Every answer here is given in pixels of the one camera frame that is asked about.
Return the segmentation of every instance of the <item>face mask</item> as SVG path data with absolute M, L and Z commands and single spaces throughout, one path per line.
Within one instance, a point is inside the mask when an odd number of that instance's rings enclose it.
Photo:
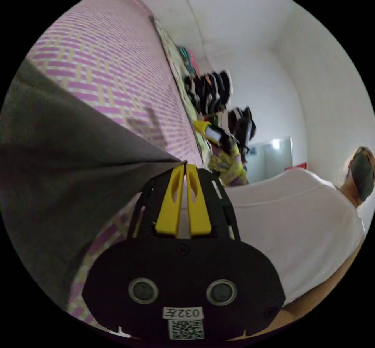
M 353 158 L 350 170 L 358 190 L 359 198 L 364 202 L 374 190 L 374 171 L 372 165 L 363 153 L 358 153 Z

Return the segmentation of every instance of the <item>qr code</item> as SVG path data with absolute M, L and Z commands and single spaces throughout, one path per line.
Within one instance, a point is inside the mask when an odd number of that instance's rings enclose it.
M 204 338 L 202 320 L 169 320 L 169 338 L 171 340 L 198 340 Z

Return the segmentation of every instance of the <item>gray fabric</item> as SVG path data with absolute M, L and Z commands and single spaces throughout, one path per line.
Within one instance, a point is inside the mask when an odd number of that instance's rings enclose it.
M 0 120 L 0 206 L 26 269 L 61 308 L 103 224 L 170 154 L 81 102 L 25 60 Z

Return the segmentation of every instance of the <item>screw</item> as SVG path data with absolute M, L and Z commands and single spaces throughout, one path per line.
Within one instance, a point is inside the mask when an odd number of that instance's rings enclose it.
M 190 249 L 187 245 L 185 244 L 181 244 L 177 247 L 177 253 L 180 255 L 180 256 L 186 256 L 187 254 L 189 254 L 190 252 Z
M 279 309 L 275 308 L 275 307 L 271 307 L 271 308 L 268 308 L 264 314 L 265 318 L 266 319 L 271 319 L 271 318 L 274 318 L 276 316 L 276 314 L 279 312 Z

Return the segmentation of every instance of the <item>ceiling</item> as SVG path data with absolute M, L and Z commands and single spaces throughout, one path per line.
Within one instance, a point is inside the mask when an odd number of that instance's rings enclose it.
M 196 59 L 272 48 L 295 9 L 291 0 L 142 0 Z

